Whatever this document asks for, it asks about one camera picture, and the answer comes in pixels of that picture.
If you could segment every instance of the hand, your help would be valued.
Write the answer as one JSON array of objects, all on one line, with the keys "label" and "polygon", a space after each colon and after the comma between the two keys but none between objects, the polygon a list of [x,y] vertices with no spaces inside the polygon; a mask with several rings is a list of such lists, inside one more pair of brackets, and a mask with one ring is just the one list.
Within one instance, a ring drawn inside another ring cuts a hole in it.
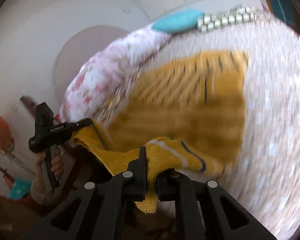
[{"label": "hand", "polygon": [[[56,151],[55,151],[55,156],[51,160],[51,164],[52,164],[51,171],[57,177],[61,176],[63,174],[63,159],[62,159],[60,153],[61,153],[61,150],[59,147],[57,147]],[[41,168],[41,163],[45,160],[45,158],[46,158],[45,152],[37,153],[34,158],[35,173],[37,176],[36,187],[42,193],[45,192],[45,185],[44,185],[43,171]]]}]

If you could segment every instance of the metal screw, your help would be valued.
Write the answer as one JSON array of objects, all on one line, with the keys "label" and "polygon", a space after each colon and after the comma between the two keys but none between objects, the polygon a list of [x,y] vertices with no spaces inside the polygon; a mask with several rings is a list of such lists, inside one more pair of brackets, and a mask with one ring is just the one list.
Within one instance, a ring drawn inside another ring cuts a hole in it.
[{"label": "metal screw", "polygon": [[132,177],[133,173],[131,171],[125,171],[122,175],[125,178],[130,178],[130,177]]},{"label": "metal screw", "polygon": [[93,182],[87,182],[84,184],[85,189],[93,189],[94,188],[94,183]]},{"label": "metal screw", "polygon": [[208,186],[214,188],[214,187],[218,186],[218,183],[216,183],[214,180],[210,180],[208,182]]},{"label": "metal screw", "polygon": [[177,177],[180,176],[180,173],[177,172],[177,171],[172,171],[172,172],[170,173],[170,176],[173,177],[173,178],[177,178]]}]

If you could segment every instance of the yellow cloth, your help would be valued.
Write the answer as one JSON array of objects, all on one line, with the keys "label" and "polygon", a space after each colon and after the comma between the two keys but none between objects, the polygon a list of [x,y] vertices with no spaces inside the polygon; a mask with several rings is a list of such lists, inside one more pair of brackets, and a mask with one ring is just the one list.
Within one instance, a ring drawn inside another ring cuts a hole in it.
[{"label": "yellow cloth", "polygon": [[[107,130],[115,145],[97,124],[75,132],[73,140],[113,175],[125,171],[146,145],[149,188],[146,200],[136,204],[154,213],[160,172],[183,168],[219,175],[235,164],[245,125],[247,62],[241,51],[201,52],[143,73]],[[151,140],[158,136],[165,137]]]}]

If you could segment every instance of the pink floral fabric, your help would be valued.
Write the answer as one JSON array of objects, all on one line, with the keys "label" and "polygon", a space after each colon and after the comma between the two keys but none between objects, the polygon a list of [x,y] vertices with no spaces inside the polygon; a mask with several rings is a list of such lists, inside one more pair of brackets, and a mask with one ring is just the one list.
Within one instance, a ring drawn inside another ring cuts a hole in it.
[{"label": "pink floral fabric", "polygon": [[59,111],[60,121],[93,118],[115,89],[126,78],[135,75],[142,64],[170,39],[170,34],[152,30],[149,25],[97,52],[68,86]]}]

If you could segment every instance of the pillow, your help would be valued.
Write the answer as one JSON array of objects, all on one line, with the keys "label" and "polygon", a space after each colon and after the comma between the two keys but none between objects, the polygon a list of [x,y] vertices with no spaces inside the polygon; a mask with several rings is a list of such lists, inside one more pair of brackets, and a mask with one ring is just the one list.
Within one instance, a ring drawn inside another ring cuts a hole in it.
[{"label": "pillow", "polygon": [[167,33],[181,33],[196,27],[198,17],[204,15],[199,10],[189,9],[186,11],[169,14],[154,23],[153,30]]}]

